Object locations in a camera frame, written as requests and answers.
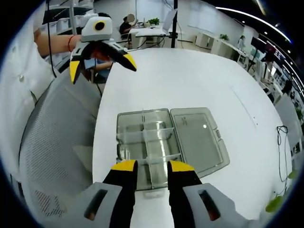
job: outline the office desk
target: office desk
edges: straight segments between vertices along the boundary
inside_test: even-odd
[[[119,113],[207,107],[217,122],[230,164],[201,181],[230,197],[238,213],[256,219],[273,191],[284,188],[278,172],[276,133],[282,122],[261,87],[236,62],[216,55],[177,48],[130,54],[137,72],[114,63],[104,88],[95,130],[93,181],[102,182],[116,163]],[[286,155],[291,172],[290,153]],[[281,173],[285,178],[283,152]],[[131,227],[174,227],[167,188],[137,191],[135,198]]]
[[[157,26],[155,28],[133,28],[130,30],[130,34],[132,36],[132,47],[134,49],[138,47],[144,47],[142,44],[145,42],[147,37],[153,37],[153,43],[159,43],[162,39],[164,39],[164,48],[171,47],[171,39],[169,38],[170,32],[172,29],[169,29],[169,33],[164,33],[161,26]]]
[[[230,43],[219,38],[215,38],[211,48],[211,54],[222,56],[236,61],[243,68],[247,68],[249,64],[249,55],[241,51]]]
[[[199,33],[196,37],[195,45],[201,48],[211,49],[216,38],[217,37],[210,34]]]

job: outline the gray office chair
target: gray office chair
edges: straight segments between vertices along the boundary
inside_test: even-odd
[[[92,162],[100,99],[82,75],[73,85],[67,69],[38,100],[19,159],[24,197],[38,222],[61,217],[74,197],[92,184],[92,174],[81,159],[87,156]],[[82,148],[86,154],[79,156]]]

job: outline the gripper camera lens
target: gripper camera lens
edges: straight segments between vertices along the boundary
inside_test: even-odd
[[[105,27],[105,24],[103,22],[98,22],[95,24],[95,30],[100,31]]]

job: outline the red bracelet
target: red bracelet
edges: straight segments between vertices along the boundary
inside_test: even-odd
[[[73,50],[71,50],[71,48],[70,48],[70,43],[71,43],[71,40],[72,40],[72,38],[73,38],[74,36],[75,36],[75,35],[72,35],[72,36],[68,39],[67,48],[68,48],[69,52],[72,52],[72,51],[73,51]]]

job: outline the green plant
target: green plant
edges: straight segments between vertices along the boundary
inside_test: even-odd
[[[148,20],[148,23],[150,25],[159,25],[160,24],[160,20],[158,18],[154,18],[154,19]]]
[[[296,176],[297,176],[297,170],[293,170],[288,175],[288,178],[289,179],[294,179],[294,178],[296,178]],[[268,205],[266,206],[265,211],[269,212],[269,213],[277,211],[280,208],[280,206],[282,205],[284,196],[287,195],[288,191],[289,191],[289,189],[286,191],[286,193],[283,196],[276,196],[273,200],[271,200],[268,203]]]
[[[298,119],[302,120],[303,119],[303,112],[302,112],[302,110],[299,109],[299,108],[296,108],[295,111],[296,111],[296,114],[298,116]]]
[[[227,34],[220,34],[219,38],[220,38],[220,39],[223,39],[223,40],[225,40],[225,41],[229,41],[229,37],[228,37]]]

